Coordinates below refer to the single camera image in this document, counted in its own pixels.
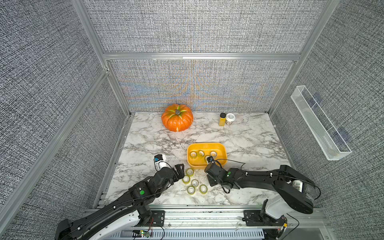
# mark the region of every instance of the yellow tray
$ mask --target yellow tray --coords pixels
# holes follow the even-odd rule
[[[201,157],[199,155],[199,151],[204,152],[204,156]],[[192,158],[190,155],[190,152],[195,151],[197,153],[196,158]],[[205,167],[208,165],[207,161],[205,160],[205,156],[209,155],[212,151],[215,151],[217,153],[217,156],[214,157],[214,159],[227,159],[227,152],[225,150],[225,147],[218,142],[202,142],[202,143],[193,143],[189,145],[187,149],[187,159],[188,164],[193,169],[205,169]],[[226,160],[219,160],[219,163],[221,165],[225,165],[227,163]]]

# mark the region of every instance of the white marble surface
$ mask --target white marble surface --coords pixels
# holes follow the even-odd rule
[[[192,126],[177,133],[163,126],[161,114],[135,114],[105,204],[117,199],[138,181],[153,176],[156,172],[153,157],[156,154],[166,155],[166,161],[171,166],[183,163],[187,169],[187,148],[194,142],[222,143],[228,159],[246,162],[243,169],[247,170],[266,171],[277,169],[281,164],[289,165],[268,114],[235,113],[236,120],[232,125],[220,127],[219,113],[194,113]],[[224,168],[240,166],[228,161]],[[209,186],[204,170],[196,170],[192,179],[205,184],[208,193],[196,192],[190,196],[186,192],[188,185],[180,180],[156,198],[153,204],[261,205],[265,199],[276,195],[269,190],[254,188],[232,189],[230,194],[225,194],[221,186]]]

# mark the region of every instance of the barcode label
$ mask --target barcode label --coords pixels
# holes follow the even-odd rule
[[[300,180],[295,180],[292,182],[292,186],[296,188],[299,192],[303,191],[303,182]]]

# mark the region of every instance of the orange pumpkin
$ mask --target orange pumpkin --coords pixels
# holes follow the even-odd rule
[[[180,132],[189,128],[193,122],[193,114],[184,104],[172,104],[161,115],[164,127],[172,132]]]

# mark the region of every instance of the gray fabric wall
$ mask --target gray fabric wall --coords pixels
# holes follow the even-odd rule
[[[101,71],[70,0],[0,6],[0,207]]]
[[[161,112],[173,103],[192,111],[265,112],[292,61],[113,60],[131,111]]]
[[[92,208],[124,120],[106,80],[2,240],[52,240],[57,223],[81,218]]]
[[[105,52],[299,53],[326,0],[84,0]],[[132,111],[264,112],[289,61],[111,61]]]
[[[296,168],[313,179],[338,239],[383,239],[384,1],[342,0],[277,108]],[[353,151],[328,161],[290,98],[306,85]]]
[[[84,0],[106,52],[300,52],[326,0]]]

